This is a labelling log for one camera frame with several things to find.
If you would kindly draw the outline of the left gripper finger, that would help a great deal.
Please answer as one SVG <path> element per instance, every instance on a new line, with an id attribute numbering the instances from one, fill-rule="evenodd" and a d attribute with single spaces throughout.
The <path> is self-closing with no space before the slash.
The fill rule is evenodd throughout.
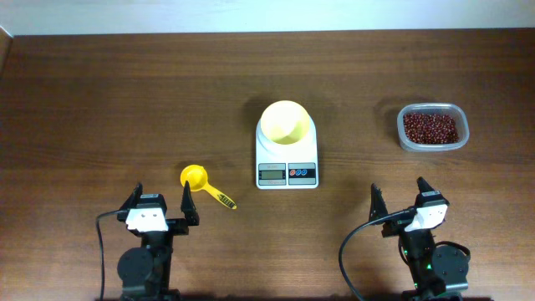
<path id="1" fill-rule="evenodd" d="M 134 190 L 129 195 L 129 197 L 121 205 L 120 211 L 129 211 L 130 209 L 135 208 L 137 204 L 139 203 L 140 196 L 142 194 L 143 194 L 143 185 L 140 182 L 138 182 Z"/>
<path id="2" fill-rule="evenodd" d="M 198 225 L 199 215 L 196 210 L 196 206 L 191 196 L 191 187 L 189 181 L 185 181 L 182 199 L 181 199 L 181 211 L 184 213 L 184 217 L 188 225 Z"/>

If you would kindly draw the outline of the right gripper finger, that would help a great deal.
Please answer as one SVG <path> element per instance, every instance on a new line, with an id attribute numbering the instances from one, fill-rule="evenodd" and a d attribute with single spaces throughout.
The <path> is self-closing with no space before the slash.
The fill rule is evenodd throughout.
<path id="1" fill-rule="evenodd" d="M 369 221 L 384 222 L 389 213 L 382 197 L 382 191 L 373 183 L 370 188 L 370 194 Z"/>
<path id="2" fill-rule="evenodd" d="M 435 190 L 422 176 L 417 178 L 416 183 L 420 193 L 431 192 Z"/>

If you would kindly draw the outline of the yellow measuring scoop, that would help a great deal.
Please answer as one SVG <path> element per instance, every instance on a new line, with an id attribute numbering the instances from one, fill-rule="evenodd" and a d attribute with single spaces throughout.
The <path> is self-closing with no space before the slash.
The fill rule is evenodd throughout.
<path id="1" fill-rule="evenodd" d="M 189 165 L 180 174 L 180 182 L 183 186 L 189 183 L 191 191 L 206 191 L 223 206 L 236 210 L 237 204 L 225 193 L 216 189 L 208 182 L 208 174 L 203 166 Z"/>

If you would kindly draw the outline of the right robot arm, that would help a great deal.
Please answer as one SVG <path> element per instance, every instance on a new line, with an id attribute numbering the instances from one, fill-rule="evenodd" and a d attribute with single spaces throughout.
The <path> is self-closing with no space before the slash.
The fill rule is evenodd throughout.
<path id="1" fill-rule="evenodd" d="M 373 184 L 369 221 L 383 227 L 383 237 L 398 238 L 398 252 L 415 286 L 401 294 L 404 300 L 461 300 L 461 292 L 468 289 L 470 250 L 434 239 L 431 231 L 445 221 L 450 203 L 424 178 L 417 179 L 417 186 L 414 205 L 389 213 L 381 190 Z"/>

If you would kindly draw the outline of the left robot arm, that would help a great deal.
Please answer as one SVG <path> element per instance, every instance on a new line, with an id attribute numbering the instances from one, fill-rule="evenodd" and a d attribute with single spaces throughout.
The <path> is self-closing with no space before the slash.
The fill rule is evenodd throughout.
<path id="1" fill-rule="evenodd" d="M 120 207 L 117 220 L 140 239 L 140 245 L 120 257 L 117 273 L 122 281 L 122 300 L 176 301 L 180 291 L 170 288 L 173 241 L 189 234 L 200 218 L 186 185 L 181 198 L 182 218 L 167 218 L 161 194 L 145 194 L 139 183 Z"/>

